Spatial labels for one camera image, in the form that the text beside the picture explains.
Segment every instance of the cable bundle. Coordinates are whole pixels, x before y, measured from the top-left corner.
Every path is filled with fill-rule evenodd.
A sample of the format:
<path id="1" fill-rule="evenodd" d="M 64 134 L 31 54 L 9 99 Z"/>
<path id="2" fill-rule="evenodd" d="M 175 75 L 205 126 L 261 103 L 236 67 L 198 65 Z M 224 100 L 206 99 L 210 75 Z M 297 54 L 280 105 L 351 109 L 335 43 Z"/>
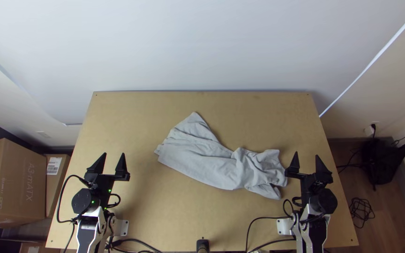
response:
<path id="1" fill-rule="evenodd" d="M 375 213 L 373 212 L 373 209 L 371 208 L 370 202 L 366 199 L 360 199 L 360 198 L 352 198 L 351 199 L 351 205 L 349 205 L 349 211 L 351 213 L 352 218 L 358 218 L 362 220 L 362 225 L 357 226 L 356 223 L 354 223 L 354 226 L 356 228 L 363 228 L 365 225 L 365 222 L 368 219 L 374 219 L 375 218 Z"/>

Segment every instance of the gray towel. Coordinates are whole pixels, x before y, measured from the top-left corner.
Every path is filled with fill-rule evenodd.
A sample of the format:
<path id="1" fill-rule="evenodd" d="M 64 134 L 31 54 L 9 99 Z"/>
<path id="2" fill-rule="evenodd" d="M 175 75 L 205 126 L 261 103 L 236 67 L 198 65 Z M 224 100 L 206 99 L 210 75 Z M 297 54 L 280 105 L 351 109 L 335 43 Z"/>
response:
<path id="1" fill-rule="evenodd" d="M 196 112 L 171 129 L 154 152 L 159 155 L 160 163 L 224 190 L 246 188 L 279 200 L 280 192 L 270 184 L 287 185 L 279 150 L 255 153 L 238 148 L 232 152 L 220 144 Z"/>

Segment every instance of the black backpack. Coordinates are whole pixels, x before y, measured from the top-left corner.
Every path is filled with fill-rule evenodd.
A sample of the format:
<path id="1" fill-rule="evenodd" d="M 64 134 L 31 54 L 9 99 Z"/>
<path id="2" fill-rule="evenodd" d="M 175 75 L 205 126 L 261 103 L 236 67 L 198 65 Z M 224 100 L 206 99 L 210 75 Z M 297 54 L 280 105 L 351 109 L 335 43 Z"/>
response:
<path id="1" fill-rule="evenodd" d="M 376 185 L 390 183 L 405 157 L 405 145 L 394 147 L 385 141 L 372 139 L 362 147 L 362 168 L 368 175 L 373 189 Z"/>

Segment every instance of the wooden table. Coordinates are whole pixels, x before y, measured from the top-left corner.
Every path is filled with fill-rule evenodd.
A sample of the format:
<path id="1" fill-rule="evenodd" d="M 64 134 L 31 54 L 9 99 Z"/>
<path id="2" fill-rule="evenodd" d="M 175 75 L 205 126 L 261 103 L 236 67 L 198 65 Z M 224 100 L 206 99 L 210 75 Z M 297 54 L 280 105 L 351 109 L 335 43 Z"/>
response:
<path id="1" fill-rule="evenodd" d="M 280 201 L 245 189 L 220 190 L 191 179 L 157 161 L 154 150 L 168 132 L 191 112 L 198 112 L 229 149 L 262 152 L 281 150 L 287 167 L 295 151 L 300 171 L 315 171 L 318 154 L 333 172 L 329 185 L 338 199 L 326 247 L 358 245 L 345 194 L 332 159 L 323 127 L 308 93 L 290 92 L 95 92 L 71 158 L 67 176 L 83 176 L 86 168 L 107 152 L 104 173 L 113 174 L 122 152 L 126 154 L 129 182 L 115 182 L 112 192 L 121 196 L 113 208 L 119 219 L 130 221 L 128 238 L 143 240 L 162 251 L 194 251 L 196 240 L 210 240 L 212 251 L 242 251 L 251 220 L 283 216 L 283 199 L 300 195 L 300 183 L 290 179 Z M 82 188 L 70 180 L 63 195 L 60 216 L 74 217 L 71 199 Z M 47 247 L 64 248 L 70 224 L 53 220 Z M 257 221 L 250 232 L 249 249 L 278 235 L 274 220 Z M 76 249 L 71 240 L 69 248 Z M 124 243 L 120 248 L 140 250 Z M 266 249 L 294 249 L 295 242 Z"/>

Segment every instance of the cardboard box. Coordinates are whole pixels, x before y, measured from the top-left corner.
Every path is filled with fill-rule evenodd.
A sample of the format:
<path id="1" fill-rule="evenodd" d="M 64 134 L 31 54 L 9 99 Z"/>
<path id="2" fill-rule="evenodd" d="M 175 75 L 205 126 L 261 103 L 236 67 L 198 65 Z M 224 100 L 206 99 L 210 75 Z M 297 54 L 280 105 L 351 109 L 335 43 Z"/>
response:
<path id="1" fill-rule="evenodd" d="M 46 217 L 52 218 L 62 189 L 71 157 L 68 155 L 45 155 L 46 168 Z"/>
<path id="2" fill-rule="evenodd" d="M 60 253 L 60 249 L 45 248 L 45 243 L 22 243 L 20 253 Z"/>
<path id="3" fill-rule="evenodd" d="M 46 157 L 0 139 L 0 228 L 45 217 Z"/>

